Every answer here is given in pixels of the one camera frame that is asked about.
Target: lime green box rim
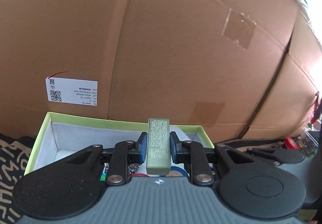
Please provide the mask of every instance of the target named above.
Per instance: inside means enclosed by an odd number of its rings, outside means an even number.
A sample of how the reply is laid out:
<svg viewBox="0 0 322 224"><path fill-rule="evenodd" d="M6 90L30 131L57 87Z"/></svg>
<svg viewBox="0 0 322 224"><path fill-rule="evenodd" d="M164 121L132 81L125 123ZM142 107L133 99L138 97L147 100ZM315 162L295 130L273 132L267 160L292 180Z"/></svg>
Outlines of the lime green box rim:
<svg viewBox="0 0 322 224"><path fill-rule="evenodd" d="M67 115L56 112L47 112L45 119L40 127L39 133L37 135L35 144L31 151L28 164L26 166L25 175L30 173L35 165L36 158L38 156L42 140L44 138L45 132L49 123L65 123L75 126L85 126L98 129L111 129L111 130L126 130L126 131L148 131L147 123L140 122L126 122L126 121L113 121L105 119L95 119L80 117L74 115ZM211 140L206 134L202 126L199 125L175 125L180 128L184 133L198 133L199 136L203 139L207 148L214 148Z"/></svg>

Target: black patterned fabric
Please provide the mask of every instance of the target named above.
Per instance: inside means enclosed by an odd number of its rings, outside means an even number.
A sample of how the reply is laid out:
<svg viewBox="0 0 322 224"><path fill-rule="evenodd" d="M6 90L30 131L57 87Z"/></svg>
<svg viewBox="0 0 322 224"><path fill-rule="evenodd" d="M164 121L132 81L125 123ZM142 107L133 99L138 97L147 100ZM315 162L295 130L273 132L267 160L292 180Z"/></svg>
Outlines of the black patterned fabric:
<svg viewBox="0 0 322 224"><path fill-rule="evenodd" d="M34 141L31 137L15 140L0 134L0 224L15 223L20 218L12 190L24 175Z"/></svg>

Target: small qr code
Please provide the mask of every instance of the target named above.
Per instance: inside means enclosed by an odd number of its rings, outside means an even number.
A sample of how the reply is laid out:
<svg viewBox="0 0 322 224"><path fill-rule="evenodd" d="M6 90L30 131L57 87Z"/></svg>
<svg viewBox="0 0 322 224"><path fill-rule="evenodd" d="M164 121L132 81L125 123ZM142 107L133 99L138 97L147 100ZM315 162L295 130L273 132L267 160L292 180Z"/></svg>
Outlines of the small qr code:
<svg viewBox="0 0 322 224"><path fill-rule="evenodd" d="M51 97L52 101L62 102L62 93L60 91L50 90L50 97Z"/></svg>

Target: tape piece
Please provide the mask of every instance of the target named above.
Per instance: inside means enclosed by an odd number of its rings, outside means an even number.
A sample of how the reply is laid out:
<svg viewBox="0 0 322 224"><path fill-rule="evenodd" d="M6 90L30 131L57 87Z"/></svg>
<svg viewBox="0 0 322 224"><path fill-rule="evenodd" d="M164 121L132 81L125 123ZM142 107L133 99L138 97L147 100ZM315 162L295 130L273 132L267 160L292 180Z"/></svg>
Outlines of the tape piece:
<svg viewBox="0 0 322 224"><path fill-rule="evenodd" d="M248 49L255 27L256 22L251 20L250 16L230 9L223 27L222 36L232 40L237 46Z"/></svg>
<svg viewBox="0 0 322 224"><path fill-rule="evenodd" d="M194 110L189 118L190 125L212 127L220 116L225 103L199 101L194 105Z"/></svg>

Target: red cap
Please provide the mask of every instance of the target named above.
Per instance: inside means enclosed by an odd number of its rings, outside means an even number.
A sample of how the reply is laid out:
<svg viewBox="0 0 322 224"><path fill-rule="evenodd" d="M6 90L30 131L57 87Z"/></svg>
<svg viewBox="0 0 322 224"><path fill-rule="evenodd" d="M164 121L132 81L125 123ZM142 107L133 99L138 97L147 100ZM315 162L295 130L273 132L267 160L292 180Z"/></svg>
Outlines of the red cap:
<svg viewBox="0 0 322 224"><path fill-rule="evenodd" d="M298 149L297 144L291 137L287 137L284 144L288 149Z"/></svg>

